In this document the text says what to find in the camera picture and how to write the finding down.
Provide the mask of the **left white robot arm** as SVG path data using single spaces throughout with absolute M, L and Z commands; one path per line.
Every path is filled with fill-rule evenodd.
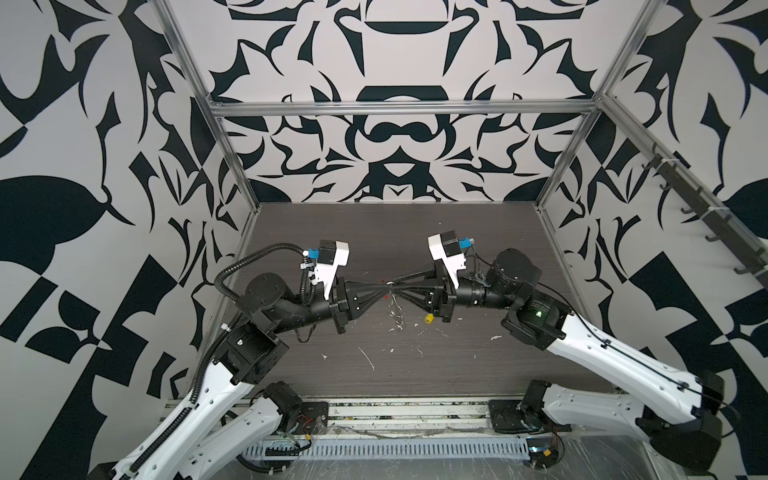
M 234 273 L 279 251 L 301 256 L 297 293 L 277 274 L 254 277 L 244 293 L 226 285 Z M 332 321 L 338 332 L 388 292 L 385 283 L 347 281 L 337 271 L 349 246 L 324 241 L 304 250 L 291 243 L 264 247 L 221 271 L 215 286 L 237 308 L 203 354 L 189 393 L 127 457 L 97 465 L 91 479 L 209 479 L 253 442 L 274 433 L 291 435 L 303 406 L 285 382 L 263 387 L 245 413 L 219 422 L 287 353 L 280 334 Z

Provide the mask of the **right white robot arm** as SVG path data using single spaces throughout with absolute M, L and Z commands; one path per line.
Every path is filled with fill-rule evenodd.
M 391 286 L 443 320 L 455 306 L 503 310 L 501 325 L 513 338 L 579 364 L 618 389 L 605 394 L 533 380 L 522 401 L 495 416 L 497 432 L 582 425 L 644 441 L 693 471 L 711 467 L 723 439 L 719 375 L 674 368 L 588 323 L 568 303 L 537 290 L 541 271 L 519 250 L 499 253 L 482 279 L 460 276 L 464 265 L 461 258 L 438 260 L 433 272 L 398 278 Z

